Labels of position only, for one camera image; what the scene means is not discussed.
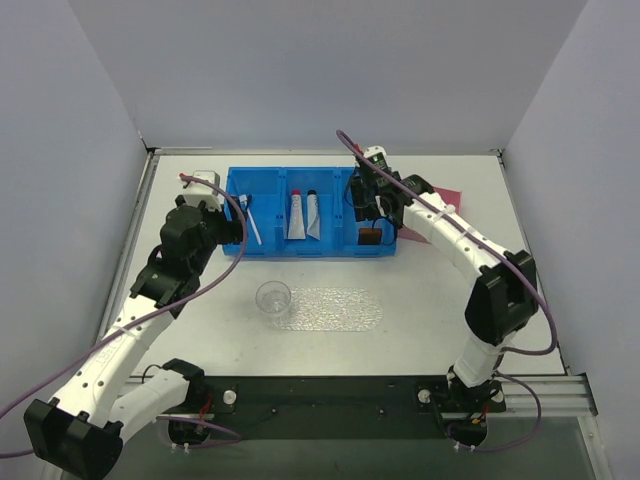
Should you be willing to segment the clear plastic cup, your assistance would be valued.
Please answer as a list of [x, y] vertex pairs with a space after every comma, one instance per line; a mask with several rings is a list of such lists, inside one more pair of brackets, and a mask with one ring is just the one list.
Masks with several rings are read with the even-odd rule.
[[283, 282], [268, 281], [256, 291], [255, 302], [270, 321], [276, 324], [287, 324], [292, 312], [292, 291]]

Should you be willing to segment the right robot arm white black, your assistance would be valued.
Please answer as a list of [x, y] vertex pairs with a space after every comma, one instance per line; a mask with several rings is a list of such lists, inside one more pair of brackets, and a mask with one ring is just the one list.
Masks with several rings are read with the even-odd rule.
[[512, 253], [482, 237], [420, 176], [392, 175], [402, 187], [360, 165], [347, 177], [343, 197], [358, 221], [384, 219], [421, 235], [468, 281], [464, 318], [470, 334], [448, 381], [478, 395], [516, 333], [538, 311], [535, 261], [524, 250]]

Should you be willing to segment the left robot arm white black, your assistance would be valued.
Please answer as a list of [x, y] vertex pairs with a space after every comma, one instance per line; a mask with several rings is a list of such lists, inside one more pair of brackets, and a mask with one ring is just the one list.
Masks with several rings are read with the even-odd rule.
[[80, 479], [103, 479], [125, 443], [165, 411], [199, 408], [204, 371], [172, 359], [150, 380], [122, 387], [152, 343], [203, 289], [200, 277], [219, 245], [244, 246], [241, 208], [226, 215], [215, 202], [178, 196], [130, 295], [94, 352], [49, 401], [33, 401], [24, 422], [34, 453]]

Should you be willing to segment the clear holder with brown ends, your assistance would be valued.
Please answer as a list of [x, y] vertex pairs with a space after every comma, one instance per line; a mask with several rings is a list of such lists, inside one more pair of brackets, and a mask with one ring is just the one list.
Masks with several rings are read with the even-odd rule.
[[381, 228], [381, 220], [376, 219], [368, 227], [358, 229], [357, 244], [361, 246], [381, 245], [384, 231]]

